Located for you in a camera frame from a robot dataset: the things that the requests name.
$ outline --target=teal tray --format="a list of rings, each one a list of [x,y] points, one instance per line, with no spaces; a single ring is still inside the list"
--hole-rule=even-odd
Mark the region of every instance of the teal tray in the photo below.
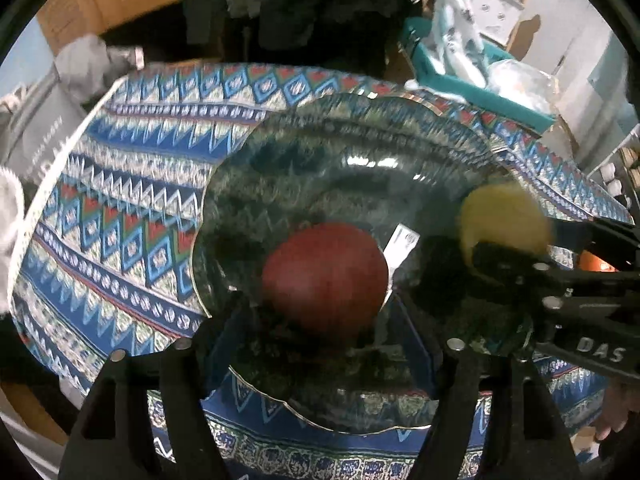
[[[415,76],[420,85],[428,86],[438,92],[460,95],[471,104],[527,126],[539,135],[554,124],[556,120],[551,115],[530,110],[455,76],[438,74],[429,60],[426,47],[421,42],[421,39],[428,36],[430,31],[431,20],[407,18],[404,20],[400,37],[400,43],[414,67]],[[489,64],[503,59],[514,59],[511,54],[488,41],[484,42],[484,53]]]

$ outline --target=silver screw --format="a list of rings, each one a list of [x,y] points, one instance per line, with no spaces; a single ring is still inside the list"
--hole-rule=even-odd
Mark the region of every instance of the silver screw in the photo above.
[[[186,350],[191,348],[191,339],[188,337],[181,337],[180,339],[175,340],[174,348],[176,350]]]
[[[122,361],[126,356],[127,353],[122,348],[118,348],[117,350],[111,352],[109,359],[114,363],[117,363],[118,361]]]
[[[555,296],[547,296],[546,298],[542,298],[542,304],[551,310],[558,310],[562,307],[562,300]]]
[[[447,340],[447,346],[456,352],[460,352],[465,349],[466,343],[462,341],[462,339],[458,339],[457,337],[452,337]]]

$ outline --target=orange object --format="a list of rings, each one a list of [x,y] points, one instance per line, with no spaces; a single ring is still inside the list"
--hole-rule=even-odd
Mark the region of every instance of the orange object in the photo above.
[[[388,267],[376,241],[327,222],[289,237],[262,270],[264,300],[304,330],[347,340],[372,325],[386,295]]]
[[[617,269],[603,259],[591,254],[589,251],[583,251],[578,259],[578,267],[582,270],[594,270],[596,272],[616,272]]]

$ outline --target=blue patterned fabric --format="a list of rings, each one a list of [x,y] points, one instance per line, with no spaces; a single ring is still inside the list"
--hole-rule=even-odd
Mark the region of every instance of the blue patterned fabric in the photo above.
[[[193,335],[206,313],[194,293],[190,255],[216,166],[268,114],[334,92],[375,98],[395,91],[364,76],[265,65],[167,67],[131,76],[98,110],[38,211],[14,289],[15,322],[32,353],[86,394],[113,349],[145,354]],[[550,215],[630,221],[622,206],[526,130],[425,92],[413,97],[487,137]],[[573,265],[567,251],[554,256]],[[539,356],[537,364],[571,431],[595,416],[601,377],[555,358]],[[156,449],[171,458],[162,402],[153,392],[148,399]],[[478,466],[490,401],[478,400],[461,478]],[[232,373],[202,405],[235,478],[401,480],[427,432],[322,430]]]

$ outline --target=yellow ball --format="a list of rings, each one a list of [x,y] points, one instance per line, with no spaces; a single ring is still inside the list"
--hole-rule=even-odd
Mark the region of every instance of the yellow ball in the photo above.
[[[462,203],[460,244],[467,265],[478,242],[492,242],[542,256],[552,241],[548,219],[519,184],[488,184]]]

